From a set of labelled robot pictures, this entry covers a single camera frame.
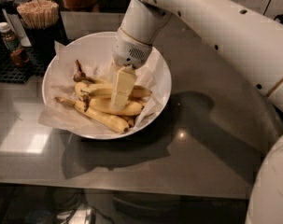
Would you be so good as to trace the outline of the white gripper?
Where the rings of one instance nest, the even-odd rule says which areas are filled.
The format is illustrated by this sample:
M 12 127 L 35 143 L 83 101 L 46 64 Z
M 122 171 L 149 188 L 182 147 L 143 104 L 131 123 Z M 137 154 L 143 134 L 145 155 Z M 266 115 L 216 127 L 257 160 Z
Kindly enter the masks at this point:
M 112 83 L 111 103 L 124 106 L 136 82 L 134 69 L 143 66 L 152 46 L 143 44 L 118 29 L 112 46 L 112 59 L 108 69 L 108 81 Z

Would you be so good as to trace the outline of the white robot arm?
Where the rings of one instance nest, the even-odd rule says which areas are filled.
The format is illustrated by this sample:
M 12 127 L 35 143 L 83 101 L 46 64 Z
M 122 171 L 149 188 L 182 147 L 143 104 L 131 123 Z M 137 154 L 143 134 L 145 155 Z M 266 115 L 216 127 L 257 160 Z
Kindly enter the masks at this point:
M 132 72 L 147 61 L 169 15 L 184 21 L 283 113 L 283 24 L 230 0 L 131 0 L 112 50 L 113 63 L 127 69 L 114 78 L 114 106 L 127 101 Z M 258 172 L 245 224 L 283 224 L 283 135 Z

